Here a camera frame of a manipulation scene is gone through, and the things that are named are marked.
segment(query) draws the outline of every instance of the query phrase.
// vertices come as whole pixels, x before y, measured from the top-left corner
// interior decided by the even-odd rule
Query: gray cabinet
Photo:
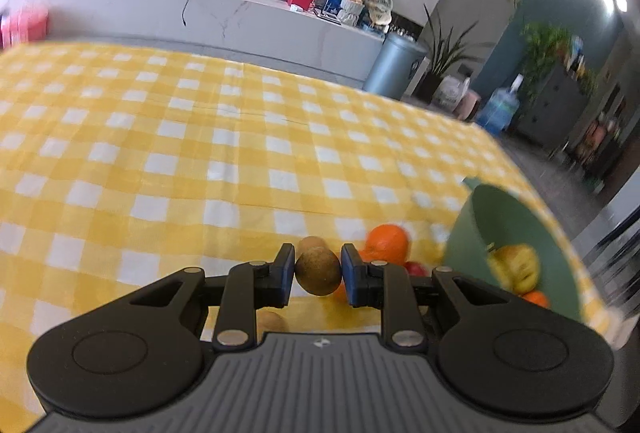
[[[580,93],[577,81],[565,73],[564,67],[556,65],[515,130],[552,150],[564,144],[588,102],[589,98]]]

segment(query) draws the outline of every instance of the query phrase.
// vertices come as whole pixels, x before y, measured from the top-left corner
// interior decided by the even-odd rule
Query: fruit bowl
[[[569,263],[546,227],[506,191],[466,178],[472,190],[453,226],[443,264],[458,272],[500,286],[486,261],[487,247],[528,243],[540,260],[536,290],[546,294],[551,310],[582,321],[580,301]]]

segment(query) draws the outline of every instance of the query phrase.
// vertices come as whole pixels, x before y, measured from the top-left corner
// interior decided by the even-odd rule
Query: kiwi fruit
[[[302,256],[303,253],[312,247],[324,247],[325,249],[329,249],[329,246],[326,244],[324,239],[320,238],[320,236],[305,236],[305,238],[298,242],[298,246],[296,247],[298,257]]]
[[[328,296],[340,286],[342,268],[335,254],[326,247],[312,247],[296,261],[296,280],[309,294]]]
[[[265,332],[289,332],[289,324],[280,314],[260,309],[255,312],[255,331],[258,342],[261,342]]]

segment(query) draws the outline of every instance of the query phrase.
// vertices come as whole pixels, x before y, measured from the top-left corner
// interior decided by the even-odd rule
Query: pink stool
[[[2,18],[2,47],[39,41],[47,35],[49,11],[45,7],[23,7]]]
[[[459,118],[460,121],[466,121],[469,117],[475,115],[474,109],[479,105],[479,103],[480,96],[473,90],[467,90],[466,94],[458,103],[458,106],[453,109],[453,115]]]

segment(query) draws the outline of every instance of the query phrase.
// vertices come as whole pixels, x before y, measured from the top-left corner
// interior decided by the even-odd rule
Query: plant pot
[[[440,83],[442,83],[441,76],[436,76],[436,74],[427,72],[424,76],[422,76],[422,79],[420,79],[417,87],[415,87],[414,96],[421,101],[424,101],[425,103],[431,103],[433,94],[435,94],[438,86],[440,86]]]

